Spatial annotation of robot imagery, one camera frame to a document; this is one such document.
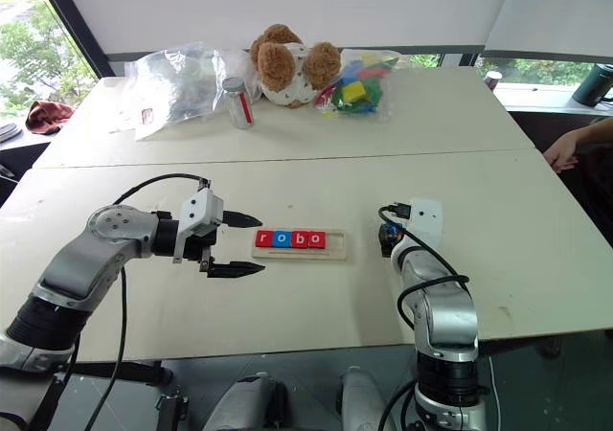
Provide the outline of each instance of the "white table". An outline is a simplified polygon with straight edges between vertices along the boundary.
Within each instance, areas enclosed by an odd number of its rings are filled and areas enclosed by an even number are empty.
[[[388,121],[333,119],[310,106],[257,102],[256,124],[234,129],[229,115],[194,119],[134,141],[117,132],[124,79],[103,79],[34,164],[71,168],[264,161],[531,148],[499,101],[468,67],[410,70],[388,78]]]
[[[613,326],[613,254],[534,149],[31,170],[0,210],[0,325],[91,213],[136,183],[173,171],[210,177],[226,209],[264,224],[344,229],[349,258],[268,261],[263,272],[237,280],[207,279],[193,262],[132,261],[128,359],[412,342],[396,315],[399,278],[380,257],[376,209],[413,196],[443,203],[442,253],[471,278],[481,338]],[[191,181],[168,181],[130,204],[176,213],[194,189]],[[250,260],[252,240],[253,232],[222,228],[214,255]],[[119,290],[115,284],[90,319],[79,359],[114,359]]]

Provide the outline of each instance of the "person's hand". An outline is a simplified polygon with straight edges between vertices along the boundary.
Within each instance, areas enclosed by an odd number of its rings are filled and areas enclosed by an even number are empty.
[[[575,156],[577,138],[572,132],[567,132],[547,148],[543,156],[552,169],[560,174],[563,170],[570,170],[579,161]]]

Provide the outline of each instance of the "black thermos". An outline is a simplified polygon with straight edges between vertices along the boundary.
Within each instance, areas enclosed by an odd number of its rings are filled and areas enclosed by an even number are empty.
[[[590,107],[598,102],[613,102],[613,98],[604,97],[612,87],[613,64],[594,64],[590,75],[573,94],[573,99]]]

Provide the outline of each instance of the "teddy bear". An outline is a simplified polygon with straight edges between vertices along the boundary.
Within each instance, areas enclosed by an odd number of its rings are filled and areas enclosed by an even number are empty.
[[[251,45],[251,60],[260,73],[266,98],[297,108],[311,102],[341,67],[338,50],[327,41],[306,47],[283,24],[274,24]]]

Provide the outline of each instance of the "blue letter block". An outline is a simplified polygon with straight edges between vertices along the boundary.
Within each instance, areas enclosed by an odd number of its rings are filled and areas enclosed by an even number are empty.
[[[275,232],[272,247],[291,247],[291,233],[284,231]]]

